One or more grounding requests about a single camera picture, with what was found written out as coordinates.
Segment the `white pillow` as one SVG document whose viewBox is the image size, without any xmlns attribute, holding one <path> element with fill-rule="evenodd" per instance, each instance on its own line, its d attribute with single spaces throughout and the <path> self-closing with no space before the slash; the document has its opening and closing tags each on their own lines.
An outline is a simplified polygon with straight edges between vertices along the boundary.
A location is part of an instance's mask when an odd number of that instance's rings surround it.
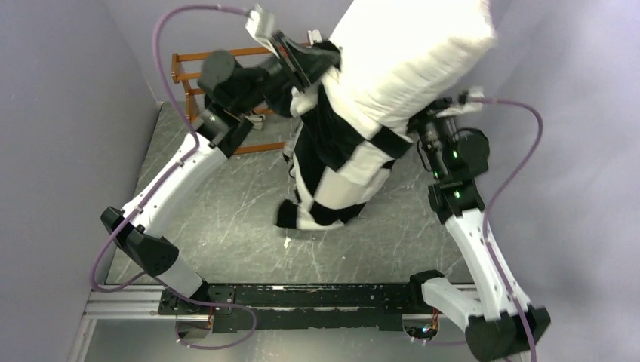
<svg viewBox="0 0 640 362">
<path fill-rule="evenodd" d="M 332 109 L 358 130 L 403 134 L 496 35 L 488 1 L 353 1 L 329 40 L 341 55 L 322 79 Z"/>
</svg>

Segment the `black white checkered pillowcase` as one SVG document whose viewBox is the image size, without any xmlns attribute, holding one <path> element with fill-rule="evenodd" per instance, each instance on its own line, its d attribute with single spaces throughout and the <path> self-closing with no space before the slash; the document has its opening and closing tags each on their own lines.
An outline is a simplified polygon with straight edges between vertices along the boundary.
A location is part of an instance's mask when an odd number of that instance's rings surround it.
<svg viewBox="0 0 640 362">
<path fill-rule="evenodd" d="M 408 119 L 417 112 L 420 97 L 395 68 L 376 76 L 358 86 L 361 75 L 336 65 L 309 90 L 291 88 L 268 101 L 278 115 L 300 120 L 282 151 L 295 181 L 295 198 L 278 206 L 277 227 L 330 230 L 346 225 L 410 148 Z"/>
</svg>

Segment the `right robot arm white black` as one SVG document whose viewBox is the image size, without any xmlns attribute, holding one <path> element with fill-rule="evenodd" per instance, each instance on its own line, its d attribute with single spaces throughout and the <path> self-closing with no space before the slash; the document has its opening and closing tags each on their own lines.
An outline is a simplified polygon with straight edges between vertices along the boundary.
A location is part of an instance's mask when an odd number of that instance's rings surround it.
<svg viewBox="0 0 640 362">
<path fill-rule="evenodd" d="M 421 155 L 435 180 L 429 205 L 460 249 L 478 295 L 464 293 L 436 271 L 425 271 L 413 277 L 407 301 L 414 311 L 431 307 L 435 315 L 448 317 L 463 331 L 476 360 L 534 361 L 550 316 L 532 304 L 491 231 L 494 199 L 484 201 L 475 184 L 488 169 L 488 138 L 474 127 L 448 127 L 450 119 L 487 103 L 487 97 L 467 91 L 457 100 L 436 100 L 413 120 Z"/>
</svg>

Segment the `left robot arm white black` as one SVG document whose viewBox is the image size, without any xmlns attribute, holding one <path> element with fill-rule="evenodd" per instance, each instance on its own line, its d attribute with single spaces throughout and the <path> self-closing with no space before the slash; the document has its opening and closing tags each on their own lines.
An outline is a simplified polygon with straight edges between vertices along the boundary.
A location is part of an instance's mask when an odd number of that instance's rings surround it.
<svg viewBox="0 0 640 362">
<path fill-rule="evenodd" d="M 210 53 L 203 61 L 198 86 L 206 107 L 197 125 L 173 158 L 141 194 L 120 209 L 107 207 L 100 220 L 114 242 L 149 276 L 162 282 L 189 313 L 211 302 L 209 284 L 181 258 L 162 228 L 175 207 L 244 142 L 253 124 L 248 115 L 266 102 L 271 108 L 292 90 L 305 91 L 340 62 L 340 50 L 329 41 L 311 46 L 292 42 L 281 32 L 270 39 L 272 55 L 253 67 L 243 67 L 228 50 Z"/>
</svg>

